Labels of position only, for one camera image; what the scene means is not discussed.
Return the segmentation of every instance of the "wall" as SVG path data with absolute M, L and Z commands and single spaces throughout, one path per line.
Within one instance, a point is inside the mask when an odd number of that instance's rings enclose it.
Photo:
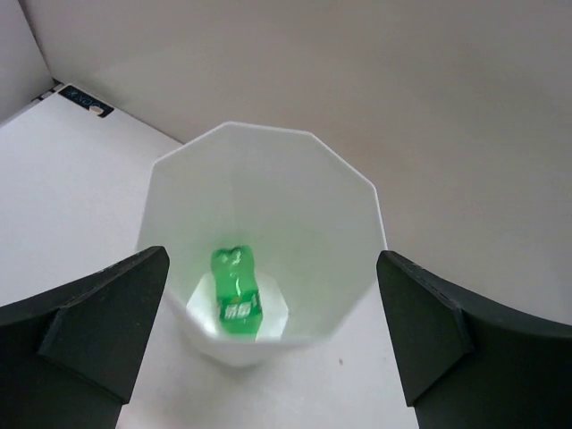
M 572 323 L 568 0 L 25 0 L 48 65 L 188 141 L 311 130 L 376 184 L 390 246 Z
M 17 0 L 0 2 L 0 123 L 54 86 Z

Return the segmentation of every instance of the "white bowl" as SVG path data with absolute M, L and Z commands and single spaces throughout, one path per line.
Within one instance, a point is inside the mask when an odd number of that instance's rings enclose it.
M 208 280 L 212 252 L 241 244 L 261 290 L 255 339 L 219 328 Z M 330 337 L 386 249 L 368 179 L 309 132 L 236 122 L 155 162 L 138 248 L 152 245 L 167 248 L 166 289 L 192 342 L 233 366 Z

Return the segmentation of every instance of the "black sticker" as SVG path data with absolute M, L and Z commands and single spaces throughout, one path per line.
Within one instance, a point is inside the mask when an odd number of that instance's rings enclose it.
M 115 110 L 114 107 L 111 107 L 110 105 L 107 105 L 104 102 L 93 98 L 91 95 L 86 94 L 81 89 L 77 89 L 72 85 L 68 85 L 62 89 L 59 94 L 62 97 L 66 97 L 76 105 L 80 105 L 84 109 L 94 112 L 100 118 L 105 118 L 108 114 Z

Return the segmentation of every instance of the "white tabletop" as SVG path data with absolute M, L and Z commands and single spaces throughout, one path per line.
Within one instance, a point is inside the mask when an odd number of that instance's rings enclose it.
M 133 252 L 151 164 L 179 144 L 59 96 L 0 129 L 0 305 Z M 202 358 L 159 307 L 122 429 L 417 428 L 372 288 L 328 342 L 236 370 Z

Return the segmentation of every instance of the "green bottle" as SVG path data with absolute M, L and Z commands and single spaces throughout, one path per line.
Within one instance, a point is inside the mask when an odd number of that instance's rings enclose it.
M 249 246 L 220 248 L 211 256 L 216 300 L 223 329 L 232 334 L 256 335 L 262 308 Z

